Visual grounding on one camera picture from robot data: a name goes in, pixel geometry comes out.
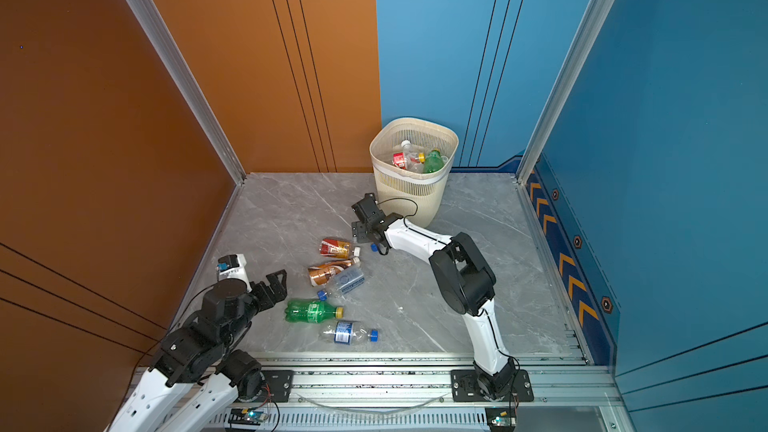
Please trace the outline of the pale blue label bottle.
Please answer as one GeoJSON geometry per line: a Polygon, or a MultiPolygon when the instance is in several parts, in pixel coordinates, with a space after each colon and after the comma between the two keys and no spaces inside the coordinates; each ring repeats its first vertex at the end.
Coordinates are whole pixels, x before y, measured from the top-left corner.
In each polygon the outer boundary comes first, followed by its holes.
{"type": "Polygon", "coordinates": [[[347,296],[365,282],[365,276],[359,266],[351,267],[335,275],[324,288],[317,292],[321,301],[339,299],[347,296]]]}

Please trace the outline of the brown Nescafe bottle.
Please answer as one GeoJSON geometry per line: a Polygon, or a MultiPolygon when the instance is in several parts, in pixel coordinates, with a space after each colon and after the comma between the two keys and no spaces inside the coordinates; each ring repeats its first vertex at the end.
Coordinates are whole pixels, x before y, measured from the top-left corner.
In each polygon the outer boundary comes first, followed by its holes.
{"type": "Polygon", "coordinates": [[[308,277],[313,287],[320,287],[328,283],[336,275],[351,267],[358,266],[359,264],[359,257],[325,262],[319,265],[310,266],[307,269],[308,277]]]}

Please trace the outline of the large green Sprite bottle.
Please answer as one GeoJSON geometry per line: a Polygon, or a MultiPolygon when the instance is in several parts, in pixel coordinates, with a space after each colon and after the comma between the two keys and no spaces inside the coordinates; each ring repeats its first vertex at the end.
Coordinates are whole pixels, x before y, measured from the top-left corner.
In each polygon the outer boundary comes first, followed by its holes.
{"type": "Polygon", "coordinates": [[[285,320],[290,323],[319,324],[331,319],[341,320],[343,317],[343,307],[320,300],[292,299],[285,309],[285,320]]]}

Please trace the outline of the clear bottle red label yellow cap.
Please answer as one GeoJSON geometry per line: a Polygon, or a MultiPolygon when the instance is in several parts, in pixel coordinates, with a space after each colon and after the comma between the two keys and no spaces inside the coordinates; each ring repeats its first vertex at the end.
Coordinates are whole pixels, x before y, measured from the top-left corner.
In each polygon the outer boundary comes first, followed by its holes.
{"type": "Polygon", "coordinates": [[[399,169],[407,170],[408,169],[408,159],[406,155],[402,152],[394,153],[392,156],[392,164],[396,166],[399,169]]]}

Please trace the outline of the Wahaha clear water bottle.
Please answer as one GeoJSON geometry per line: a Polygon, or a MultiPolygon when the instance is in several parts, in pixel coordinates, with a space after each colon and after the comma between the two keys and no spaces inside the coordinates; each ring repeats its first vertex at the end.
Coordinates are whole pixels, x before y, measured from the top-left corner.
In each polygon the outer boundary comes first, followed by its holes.
{"type": "Polygon", "coordinates": [[[409,140],[403,140],[401,142],[402,153],[404,153],[408,159],[407,171],[414,173],[423,172],[424,153],[420,152],[409,140]]]}

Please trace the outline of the small green Sprite bottle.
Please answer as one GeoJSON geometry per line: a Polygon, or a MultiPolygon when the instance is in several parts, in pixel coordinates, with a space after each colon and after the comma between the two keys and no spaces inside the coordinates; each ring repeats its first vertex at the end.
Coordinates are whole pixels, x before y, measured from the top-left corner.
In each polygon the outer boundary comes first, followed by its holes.
{"type": "Polygon", "coordinates": [[[433,149],[428,152],[423,161],[423,173],[431,174],[442,170],[445,166],[446,159],[438,149],[433,149]]]}

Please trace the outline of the clear bottle blue cap front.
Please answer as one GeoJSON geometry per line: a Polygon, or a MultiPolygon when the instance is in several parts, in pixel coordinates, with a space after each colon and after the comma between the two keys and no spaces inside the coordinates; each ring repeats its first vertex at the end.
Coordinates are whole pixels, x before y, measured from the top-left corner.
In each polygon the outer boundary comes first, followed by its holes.
{"type": "Polygon", "coordinates": [[[351,346],[359,343],[378,343],[380,333],[360,321],[337,320],[328,324],[320,337],[329,343],[351,346]]]}

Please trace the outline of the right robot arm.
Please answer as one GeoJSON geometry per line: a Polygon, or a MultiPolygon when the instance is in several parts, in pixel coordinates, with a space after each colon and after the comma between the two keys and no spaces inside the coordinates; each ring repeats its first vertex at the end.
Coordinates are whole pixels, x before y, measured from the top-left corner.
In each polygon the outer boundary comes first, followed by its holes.
{"type": "Polygon", "coordinates": [[[480,393],[491,401],[510,396],[519,362],[506,348],[496,318],[496,275],[474,240],[466,233],[439,234],[401,214],[387,214],[373,193],[352,210],[357,217],[354,238],[374,244],[381,255],[399,250],[430,265],[442,298],[464,320],[480,393]]]}

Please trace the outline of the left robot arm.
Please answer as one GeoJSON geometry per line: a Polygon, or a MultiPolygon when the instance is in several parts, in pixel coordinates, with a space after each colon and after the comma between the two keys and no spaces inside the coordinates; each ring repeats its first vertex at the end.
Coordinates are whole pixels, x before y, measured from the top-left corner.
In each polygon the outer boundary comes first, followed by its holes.
{"type": "Polygon", "coordinates": [[[252,319],[287,298],[287,272],[263,282],[226,278],[160,341],[109,431],[200,431],[238,400],[268,398],[262,365],[238,348],[252,319]]]}

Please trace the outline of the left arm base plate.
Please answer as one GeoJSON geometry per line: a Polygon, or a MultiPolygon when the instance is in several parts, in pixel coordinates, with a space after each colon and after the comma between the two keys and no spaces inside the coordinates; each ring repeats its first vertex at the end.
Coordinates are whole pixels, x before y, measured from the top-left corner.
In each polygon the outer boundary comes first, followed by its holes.
{"type": "Polygon", "coordinates": [[[287,403],[293,388],[294,371],[291,369],[262,370],[249,373],[238,386],[238,400],[242,403],[262,403],[271,400],[287,403]]]}

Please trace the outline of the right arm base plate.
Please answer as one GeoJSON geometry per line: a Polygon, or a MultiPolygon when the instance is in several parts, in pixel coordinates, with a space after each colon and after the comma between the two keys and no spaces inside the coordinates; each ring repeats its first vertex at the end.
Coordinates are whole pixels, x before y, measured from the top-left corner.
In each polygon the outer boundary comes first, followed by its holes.
{"type": "Polygon", "coordinates": [[[475,369],[454,369],[450,372],[450,388],[455,402],[512,401],[516,404],[535,400],[529,374],[524,369],[510,369],[495,376],[475,369]]]}

